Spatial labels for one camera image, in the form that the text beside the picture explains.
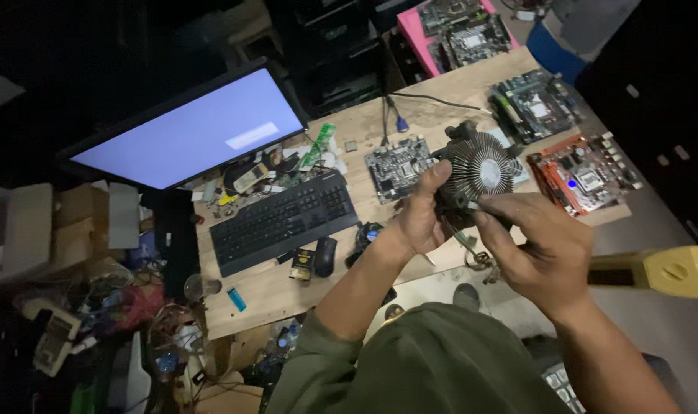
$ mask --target pink tray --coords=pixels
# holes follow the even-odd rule
[[[495,6],[492,6],[490,0],[480,0],[484,10],[488,13],[494,13],[497,11]],[[436,68],[436,63],[431,57],[431,53],[428,52],[428,45],[434,42],[434,38],[427,38],[426,34],[423,33],[423,24],[420,23],[420,15],[418,15],[418,7],[425,5],[428,2],[421,3],[410,10],[404,11],[398,15],[398,27],[400,31],[403,32],[405,39],[410,42],[410,46],[415,52],[415,56],[418,57],[418,61],[423,65],[423,69],[426,70],[428,77],[436,77],[440,75],[438,68]],[[510,35],[510,43],[512,43],[512,48],[517,49],[520,47],[518,41],[515,37],[507,31]]]

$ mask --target black motherboard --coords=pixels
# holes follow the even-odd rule
[[[448,70],[470,65],[512,50],[512,42],[499,14],[477,13],[451,24],[442,39]]]
[[[512,50],[510,34],[498,13],[488,14],[478,0],[433,0],[419,7],[423,32],[441,73]]]
[[[482,12],[479,0],[432,0],[418,6],[420,22],[427,37],[435,36],[446,26]]]
[[[492,86],[492,103],[525,144],[569,130],[582,119],[561,80],[541,69]]]
[[[381,204],[399,200],[411,192],[423,171],[434,164],[426,140],[403,139],[393,147],[380,146],[364,155]]]

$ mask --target glass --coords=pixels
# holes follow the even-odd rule
[[[210,279],[196,273],[195,275],[190,275],[186,280],[186,284],[183,286],[183,291],[191,302],[198,302],[203,297],[215,295],[221,292],[221,281],[216,279]]]

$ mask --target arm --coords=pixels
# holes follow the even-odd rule
[[[675,401],[625,334],[594,303],[587,286],[592,229],[540,194],[483,198],[528,238],[516,246],[491,215],[475,214],[484,245],[510,287],[553,322],[576,395],[592,412],[678,413]]]
[[[434,212],[434,194],[451,175],[441,161],[426,170],[409,205],[381,231],[354,266],[316,306],[318,320],[337,337],[361,340],[380,309],[382,298],[415,256],[438,248],[445,240]]]
[[[448,161],[427,170],[399,218],[381,231],[308,315],[268,414],[326,412],[341,404],[354,378],[362,338],[392,282],[416,253],[427,253],[445,241],[434,213],[434,193],[449,175]]]

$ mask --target monitor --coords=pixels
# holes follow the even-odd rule
[[[265,67],[213,88],[176,99],[154,117],[130,120],[116,133],[93,138],[93,145],[89,139],[66,158],[167,189],[305,130]]]

